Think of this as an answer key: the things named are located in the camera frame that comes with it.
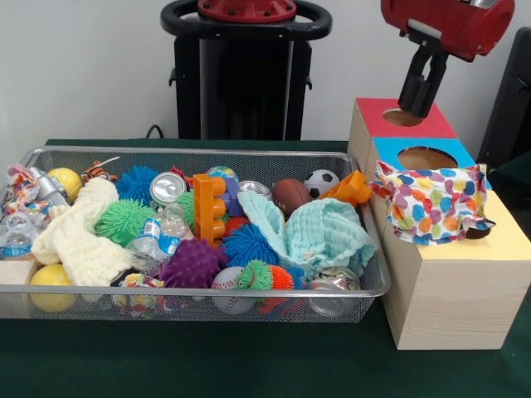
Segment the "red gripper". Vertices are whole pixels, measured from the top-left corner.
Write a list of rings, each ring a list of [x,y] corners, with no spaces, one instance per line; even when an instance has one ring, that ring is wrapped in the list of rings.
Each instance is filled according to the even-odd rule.
[[[487,56],[507,31],[514,15],[514,1],[383,0],[384,21],[402,36],[420,45],[433,42],[446,53],[431,57],[427,78],[424,67],[430,59],[425,46],[412,57],[398,103],[425,119],[446,72],[448,54],[471,62]]]

